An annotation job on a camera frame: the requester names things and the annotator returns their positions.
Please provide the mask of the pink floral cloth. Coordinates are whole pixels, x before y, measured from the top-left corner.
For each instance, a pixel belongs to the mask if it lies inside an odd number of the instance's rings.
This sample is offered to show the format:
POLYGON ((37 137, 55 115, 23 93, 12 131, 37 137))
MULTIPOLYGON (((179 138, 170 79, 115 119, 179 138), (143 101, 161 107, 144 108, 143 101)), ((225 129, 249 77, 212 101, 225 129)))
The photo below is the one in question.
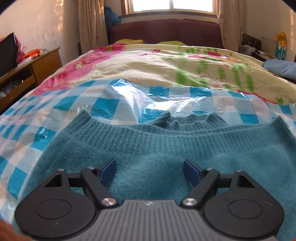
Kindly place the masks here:
POLYGON ((23 61, 23 56, 25 55, 25 51, 27 47, 23 46, 17 37, 15 37, 15 39, 16 39, 16 46, 18 50, 16 62, 19 64, 23 61))

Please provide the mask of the beige left curtain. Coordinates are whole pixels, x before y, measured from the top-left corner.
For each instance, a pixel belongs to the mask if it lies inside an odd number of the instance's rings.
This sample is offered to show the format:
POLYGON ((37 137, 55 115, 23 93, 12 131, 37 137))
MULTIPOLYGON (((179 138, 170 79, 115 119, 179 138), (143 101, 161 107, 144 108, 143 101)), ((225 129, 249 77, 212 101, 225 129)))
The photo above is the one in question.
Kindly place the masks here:
POLYGON ((79 0, 78 21, 82 53, 107 46, 103 0, 79 0))

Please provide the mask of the wooden TV cabinet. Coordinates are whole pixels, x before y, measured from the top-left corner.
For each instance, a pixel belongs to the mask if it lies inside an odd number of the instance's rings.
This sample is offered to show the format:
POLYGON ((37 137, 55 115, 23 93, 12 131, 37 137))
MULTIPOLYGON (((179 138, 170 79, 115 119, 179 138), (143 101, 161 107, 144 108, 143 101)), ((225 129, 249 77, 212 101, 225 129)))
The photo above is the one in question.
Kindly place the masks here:
POLYGON ((56 48, 1 77, 1 113, 61 67, 59 49, 56 48))

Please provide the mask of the floral pink cream quilt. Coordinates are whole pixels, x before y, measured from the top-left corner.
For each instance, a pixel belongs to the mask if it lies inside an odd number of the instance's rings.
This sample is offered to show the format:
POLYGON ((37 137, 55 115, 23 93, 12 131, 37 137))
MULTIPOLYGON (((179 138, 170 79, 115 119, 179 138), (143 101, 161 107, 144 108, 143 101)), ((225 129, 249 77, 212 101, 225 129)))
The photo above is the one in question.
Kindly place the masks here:
POLYGON ((264 69, 253 57, 226 49, 162 44, 112 44, 88 51, 46 78, 32 95, 116 79, 242 92, 277 104, 295 102, 295 84, 264 69))

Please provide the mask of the blue checkered plastic sheet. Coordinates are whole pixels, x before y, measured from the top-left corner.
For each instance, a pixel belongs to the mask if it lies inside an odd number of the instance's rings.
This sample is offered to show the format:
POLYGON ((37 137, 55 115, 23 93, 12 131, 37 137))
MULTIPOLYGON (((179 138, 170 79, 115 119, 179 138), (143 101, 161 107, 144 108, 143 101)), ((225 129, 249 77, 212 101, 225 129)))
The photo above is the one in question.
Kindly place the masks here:
POLYGON ((57 132, 82 110, 104 123, 145 123, 174 115, 218 113, 227 123, 267 123, 281 116, 295 131, 295 104, 206 87, 165 88, 125 80, 91 80, 69 89, 24 96, 1 115, 1 218, 11 221, 32 169, 57 132))

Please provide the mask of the light blue folded garment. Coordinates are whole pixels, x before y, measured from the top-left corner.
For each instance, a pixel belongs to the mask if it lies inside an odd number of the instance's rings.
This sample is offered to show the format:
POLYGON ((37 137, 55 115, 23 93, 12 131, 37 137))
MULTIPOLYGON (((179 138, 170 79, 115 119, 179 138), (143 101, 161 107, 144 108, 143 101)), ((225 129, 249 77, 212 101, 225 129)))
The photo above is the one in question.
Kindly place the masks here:
POLYGON ((295 80, 296 78, 296 63, 285 60, 270 59, 266 60, 262 67, 269 72, 279 75, 283 78, 295 80))

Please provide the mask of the maroon bed headboard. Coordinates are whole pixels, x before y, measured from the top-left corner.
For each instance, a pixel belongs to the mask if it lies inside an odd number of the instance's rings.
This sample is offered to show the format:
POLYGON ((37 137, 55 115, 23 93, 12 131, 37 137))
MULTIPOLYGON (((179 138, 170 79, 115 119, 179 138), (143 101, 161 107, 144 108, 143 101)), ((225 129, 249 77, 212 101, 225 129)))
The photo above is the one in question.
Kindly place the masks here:
POLYGON ((180 41, 188 46, 223 49, 220 26, 196 20, 153 20, 119 24, 110 31, 111 42, 143 40, 145 44, 180 41))

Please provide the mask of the teal knit sweater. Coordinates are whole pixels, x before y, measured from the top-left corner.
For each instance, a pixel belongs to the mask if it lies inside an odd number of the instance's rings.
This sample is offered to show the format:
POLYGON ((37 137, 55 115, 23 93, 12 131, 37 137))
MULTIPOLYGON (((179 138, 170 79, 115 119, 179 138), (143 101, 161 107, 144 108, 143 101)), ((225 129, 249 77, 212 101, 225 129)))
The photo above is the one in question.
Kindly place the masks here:
POLYGON ((244 170, 283 207, 280 240, 295 238, 295 136, 277 116, 267 123, 231 125, 218 114, 172 116, 116 126, 83 111, 46 147, 23 194, 59 168, 75 173, 114 158, 117 171, 108 189, 119 200, 176 199, 191 191, 183 162, 228 174, 244 170))

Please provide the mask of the beige right curtain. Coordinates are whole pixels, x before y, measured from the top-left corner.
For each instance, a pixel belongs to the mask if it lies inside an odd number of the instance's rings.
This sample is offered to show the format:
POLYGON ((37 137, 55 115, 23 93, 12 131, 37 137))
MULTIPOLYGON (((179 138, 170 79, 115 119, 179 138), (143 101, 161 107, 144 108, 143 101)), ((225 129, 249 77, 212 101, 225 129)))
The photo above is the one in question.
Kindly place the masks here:
POLYGON ((216 1, 216 9, 224 48, 238 52, 245 23, 245 1, 216 1))

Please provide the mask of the yellow green pillow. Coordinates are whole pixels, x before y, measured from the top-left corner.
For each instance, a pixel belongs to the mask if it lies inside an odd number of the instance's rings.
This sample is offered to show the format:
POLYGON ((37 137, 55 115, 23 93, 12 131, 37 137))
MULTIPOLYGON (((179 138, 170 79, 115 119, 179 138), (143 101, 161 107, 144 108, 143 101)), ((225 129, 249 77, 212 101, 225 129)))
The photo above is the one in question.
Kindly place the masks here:
POLYGON ((181 41, 162 41, 162 42, 158 42, 158 44, 159 45, 186 46, 186 44, 181 41))
POLYGON ((121 39, 115 42, 115 44, 144 44, 143 40, 133 40, 133 39, 121 39))

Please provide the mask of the dark nightstand with clutter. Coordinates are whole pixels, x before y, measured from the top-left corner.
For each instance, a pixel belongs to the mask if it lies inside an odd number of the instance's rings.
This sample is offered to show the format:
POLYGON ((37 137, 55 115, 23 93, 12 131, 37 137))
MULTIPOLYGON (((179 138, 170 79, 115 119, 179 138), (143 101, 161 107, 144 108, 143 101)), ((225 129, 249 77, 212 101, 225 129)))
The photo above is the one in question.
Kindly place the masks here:
POLYGON ((255 59, 265 62, 266 60, 275 59, 275 57, 262 50, 262 41, 248 34, 242 35, 242 42, 239 48, 241 54, 245 54, 255 59))

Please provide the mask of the orange yellow wall hanging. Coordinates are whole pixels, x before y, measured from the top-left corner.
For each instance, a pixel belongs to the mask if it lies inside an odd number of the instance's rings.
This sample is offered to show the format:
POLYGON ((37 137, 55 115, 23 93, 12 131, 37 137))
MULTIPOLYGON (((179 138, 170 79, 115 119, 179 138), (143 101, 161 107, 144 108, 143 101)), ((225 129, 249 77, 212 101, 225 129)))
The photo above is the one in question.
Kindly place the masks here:
POLYGON ((278 60, 285 60, 287 53, 287 36, 285 32, 280 32, 276 36, 275 57, 278 60))

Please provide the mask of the dark blue hanging cloth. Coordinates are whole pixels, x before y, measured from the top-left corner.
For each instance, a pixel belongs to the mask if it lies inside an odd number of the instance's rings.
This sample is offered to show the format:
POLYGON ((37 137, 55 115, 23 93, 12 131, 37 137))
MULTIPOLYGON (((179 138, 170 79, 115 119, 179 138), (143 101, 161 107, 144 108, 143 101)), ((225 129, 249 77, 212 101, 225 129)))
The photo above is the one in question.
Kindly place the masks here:
POLYGON ((111 43, 111 29, 112 27, 121 23, 121 19, 108 6, 104 8, 105 25, 107 32, 108 43, 111 43))

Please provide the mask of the beige curtain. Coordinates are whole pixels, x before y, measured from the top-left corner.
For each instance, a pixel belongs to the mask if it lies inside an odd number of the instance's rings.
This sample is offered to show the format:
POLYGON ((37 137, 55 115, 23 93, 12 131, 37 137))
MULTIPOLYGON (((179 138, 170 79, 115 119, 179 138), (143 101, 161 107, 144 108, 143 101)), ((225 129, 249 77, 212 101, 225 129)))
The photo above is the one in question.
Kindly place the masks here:
POLYGON ((79 0, 78 21, 82 53, 107 46, 103 0, 79 0))
POLYGON ((238 52, 245 23, 245 1, 216 1, 216 9, 224 48, 238 52))

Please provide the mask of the black television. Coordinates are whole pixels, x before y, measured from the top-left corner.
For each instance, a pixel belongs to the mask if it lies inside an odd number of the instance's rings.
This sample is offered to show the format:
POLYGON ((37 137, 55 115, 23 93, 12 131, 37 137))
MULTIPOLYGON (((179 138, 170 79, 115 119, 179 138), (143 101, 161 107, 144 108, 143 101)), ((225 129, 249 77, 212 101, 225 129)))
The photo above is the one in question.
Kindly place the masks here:
POLYGON ((17 66, 18 47, 15 33, 10 33, 0 42, 0 76, 3 77, 17 66))

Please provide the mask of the orange package on cabinet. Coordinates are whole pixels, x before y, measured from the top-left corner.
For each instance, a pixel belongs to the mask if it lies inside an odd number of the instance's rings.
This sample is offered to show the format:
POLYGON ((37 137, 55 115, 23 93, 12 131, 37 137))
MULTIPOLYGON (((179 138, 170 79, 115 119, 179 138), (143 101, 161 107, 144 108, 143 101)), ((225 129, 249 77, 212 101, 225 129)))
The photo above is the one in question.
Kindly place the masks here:
POLYGON ((34 49, 24 54, 24 56, 22 56, 22 60, 26 60, 28 58, 36 58, 36 57, 39 57, 40 55, 41 55, 41 49, 34 49))

